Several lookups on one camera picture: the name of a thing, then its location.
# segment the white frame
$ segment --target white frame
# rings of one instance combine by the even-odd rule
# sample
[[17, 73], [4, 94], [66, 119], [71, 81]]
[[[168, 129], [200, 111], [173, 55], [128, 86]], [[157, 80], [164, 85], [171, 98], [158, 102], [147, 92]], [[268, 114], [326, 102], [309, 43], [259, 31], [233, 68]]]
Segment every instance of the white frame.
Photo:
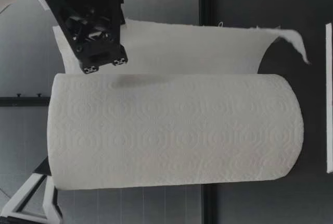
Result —
[[327, 172], [333, 172], [333, 82], [332, 82], [332, 24], [326, 25], [326, 138]]
[[18, 212], [22, 203], [27, 197], [29, 197], [30, 193], [33, 191], [36, 185], [38, 185], [41, 180], [44, 180], [44, 177], [44, 175], [33, 173], [4, 206], [1, 216], [6, 218], [14, 217], [40, 224], [62, 224], [62, 217], [53, 202], [56, 189], [51, 176], [47, 176], [46, 178], [46, 187], [43, 200], [43, 210], [45, 217], [32, 213]]

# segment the paper towel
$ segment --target paper towel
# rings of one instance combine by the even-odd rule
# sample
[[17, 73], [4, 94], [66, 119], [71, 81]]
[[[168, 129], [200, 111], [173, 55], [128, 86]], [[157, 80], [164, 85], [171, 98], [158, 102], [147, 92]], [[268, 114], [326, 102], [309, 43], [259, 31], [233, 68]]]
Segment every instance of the paper towel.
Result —
[[277, 75], [58, 74], [47, 140], [61, 190], [273, 180], [303, 121]]
[[[81, 74], [66, 37], [54, 27], [66, 73]], [[126, 20], [121, 43], [129, 62], [101, 66], [98, 73], [117, 74], [234, 74], [257, 73], [260, 62], [277, 37], [284, 37], [302, 54], [302, 37], [292, 30], [236, 29]]]

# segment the robotic arm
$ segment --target robotic arm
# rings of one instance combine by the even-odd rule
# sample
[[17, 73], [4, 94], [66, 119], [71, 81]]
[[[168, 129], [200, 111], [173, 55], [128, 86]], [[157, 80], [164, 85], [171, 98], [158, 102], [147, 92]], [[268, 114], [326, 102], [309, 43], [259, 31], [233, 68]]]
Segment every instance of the robotic arm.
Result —
[[[0, 0], [0, 7], [14, 0]], [[99, 66], [128, 62], [120, 44], [123, 0], [44, 0], [54, 14], [85, 74]]]

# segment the gray background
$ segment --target gray background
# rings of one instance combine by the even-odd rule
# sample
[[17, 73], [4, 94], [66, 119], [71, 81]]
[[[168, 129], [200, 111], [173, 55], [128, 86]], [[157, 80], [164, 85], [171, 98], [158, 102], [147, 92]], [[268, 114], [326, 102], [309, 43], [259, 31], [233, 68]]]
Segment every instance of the gray background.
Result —
[[[125, 0], [126, 17], [198, 24], [199, 0]], [[50, 96], [64, 72], [50, 11], [18, 0], [0, 15], [0, 96]], [[0, 108], [0, 209], [46, 157], [47, 108]], [[65, 223], [201, 223], [199, 185], [61, 191]], [[28, 211], [42, 213], [38, 191]]]

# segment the paper towel roll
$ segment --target paper towel roll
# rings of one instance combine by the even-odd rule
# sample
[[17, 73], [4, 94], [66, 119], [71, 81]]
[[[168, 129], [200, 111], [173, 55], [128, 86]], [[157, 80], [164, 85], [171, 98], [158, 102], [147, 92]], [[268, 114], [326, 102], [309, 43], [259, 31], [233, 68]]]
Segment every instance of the paper towel roll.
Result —
[[[65, 71], [81, 74], [66, 37], [54, 27]], [[253, 74], [277, 37], [291, 42], [303, 56], [302, 37], [292, 30], [199, 27], [126, 20], [121, 43], [129, 62], [122, 66], [101, 66], [108, 74]]]
[[47, 139], [61, 190], [273, 180], [303, 121], [277, 75], [59, 74]]

